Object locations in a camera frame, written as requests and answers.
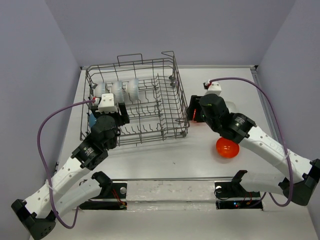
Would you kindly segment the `blue bowl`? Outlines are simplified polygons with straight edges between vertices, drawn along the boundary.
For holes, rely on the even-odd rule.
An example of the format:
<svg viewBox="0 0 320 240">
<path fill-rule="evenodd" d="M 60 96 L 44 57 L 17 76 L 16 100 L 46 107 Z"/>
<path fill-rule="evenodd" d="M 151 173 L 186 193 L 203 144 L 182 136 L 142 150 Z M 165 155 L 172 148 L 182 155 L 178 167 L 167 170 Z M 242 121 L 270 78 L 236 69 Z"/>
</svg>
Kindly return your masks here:
<svg viewBox="0 0 320 240">
<path fill-rule="evenodd" d="M 96 121 L 97 121 L 96 117 L 93 115 L 93 113 L 90 113 L 88 118 L 89 128 L 92 128 L 96 124 Z"/>
</svg>

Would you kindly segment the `grey wire dish rack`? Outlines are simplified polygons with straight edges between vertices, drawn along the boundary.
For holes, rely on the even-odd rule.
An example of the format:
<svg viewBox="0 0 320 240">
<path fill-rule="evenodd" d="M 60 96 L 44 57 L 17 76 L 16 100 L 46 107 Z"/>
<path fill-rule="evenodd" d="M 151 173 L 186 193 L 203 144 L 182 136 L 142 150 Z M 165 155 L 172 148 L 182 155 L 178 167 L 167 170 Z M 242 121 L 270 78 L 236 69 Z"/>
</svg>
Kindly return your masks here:
<svg viewBox="0 0 320 240">
<path fill-rule="evenodd" d="M 187 99 L 175 53 L 163 51 L 160 58 L 144 59 L 142 54 L 117 56 L 115 63 L 96 64 L 85 70 L 83 99 L 94 97 L 97 84 L 108 89 L 123 84 L 123 96 L 130 123 L 120 127 L 118 145 L 140 145 L 187 136 Z M 127 83 L 138 79 L 138 100 L 126 92 Z"/>
</svg>

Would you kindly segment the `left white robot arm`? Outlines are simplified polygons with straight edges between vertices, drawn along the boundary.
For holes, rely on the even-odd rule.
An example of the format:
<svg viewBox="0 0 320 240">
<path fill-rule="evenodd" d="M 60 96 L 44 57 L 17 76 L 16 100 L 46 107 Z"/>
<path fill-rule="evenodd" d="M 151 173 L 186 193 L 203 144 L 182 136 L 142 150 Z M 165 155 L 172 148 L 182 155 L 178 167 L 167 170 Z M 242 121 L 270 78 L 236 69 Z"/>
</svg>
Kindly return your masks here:
<svg viewBox="0 0 320 240">
<path fill-rule="evenodd" d="M 113 188 L 113 181 L 102 171 L 95 172 L 77 188 L 71 189 L 108 157 L 108 151 L 117 146 L 121 135 L 120 127 L 130 122 L 124 103 L 119 103 L 115 112 L 97 111 L 98 107 L 95 106 L 93 113 L 96 122 L 90 133 L 60 170 L 55 175 L 49 174 L 45 184 L 34 194 L 26 199 L 17 199 L 11 205 L 20 222 L 35 240 L 46 237 L 57 222 L 72 229 L 72 225 L 62 221 L 62 216 L 73 209 L 77 210 L 79 205 L 91 198 L 112 195 L 119 206 L 126 207 Z"/>
</svg>

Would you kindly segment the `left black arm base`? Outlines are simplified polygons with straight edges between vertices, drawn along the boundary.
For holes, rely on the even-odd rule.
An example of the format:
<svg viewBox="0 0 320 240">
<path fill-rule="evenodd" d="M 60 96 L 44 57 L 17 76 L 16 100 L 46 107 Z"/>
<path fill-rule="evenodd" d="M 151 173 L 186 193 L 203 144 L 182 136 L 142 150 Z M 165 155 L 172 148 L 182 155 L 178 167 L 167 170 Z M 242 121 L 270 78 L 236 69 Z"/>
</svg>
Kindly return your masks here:
<svg viewBox="0 0 320 240">
<path fill-rule="evenodd" d="M 82 203 L 79 206 L 81 210 L 121 211 L 127 209 L 127 192 L 121 193 L 121 190 L 127 189 L 127 183 L 114 182 L 102 171 L 95 172 L 91 179 L 98 182 L 101 190 L 98 196 Z"/>
</svg>

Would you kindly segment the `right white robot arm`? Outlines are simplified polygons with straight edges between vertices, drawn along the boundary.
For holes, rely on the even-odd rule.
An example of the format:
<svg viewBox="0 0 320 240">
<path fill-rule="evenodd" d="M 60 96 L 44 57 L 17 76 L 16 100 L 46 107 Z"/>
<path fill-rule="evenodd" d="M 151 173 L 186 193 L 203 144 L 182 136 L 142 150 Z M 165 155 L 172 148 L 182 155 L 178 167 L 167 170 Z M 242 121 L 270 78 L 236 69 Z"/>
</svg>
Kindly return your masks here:
<svg viewBox="0 0 320 240">
<path fill-rule="evenodd" d="M 269 163 L 279 172 L 259 174 L 239 170 L 230 183 L 235 196 L 246 192 L 267 192 L 285 196 L 290 202 L 307 206 L 320 181 L 320 160 L 309 160 L 268 136 L 252 119 L 230 112 L 224 99 L 214 93 L 192 95 L 187 119 L 206 123 L 223 139 L 241 146 Z"/>
</svg>

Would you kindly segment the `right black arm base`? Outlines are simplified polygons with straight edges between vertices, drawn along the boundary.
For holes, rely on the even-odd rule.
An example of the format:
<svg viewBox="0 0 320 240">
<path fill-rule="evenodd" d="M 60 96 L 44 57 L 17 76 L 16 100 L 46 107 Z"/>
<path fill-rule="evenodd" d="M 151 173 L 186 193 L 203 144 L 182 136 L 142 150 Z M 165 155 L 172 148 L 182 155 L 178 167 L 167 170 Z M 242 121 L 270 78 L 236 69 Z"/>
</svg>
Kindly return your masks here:
<svg viewBox="0 0 320 240">
<path fill-rule="evenodd" d="M 246 191 L 241 186 L 247 170 L 239 170 L 230 181 L 214 184 L 214 196 L 218 210 L 260 209 L 263 210 L 260 192 Z"/>
</svg>

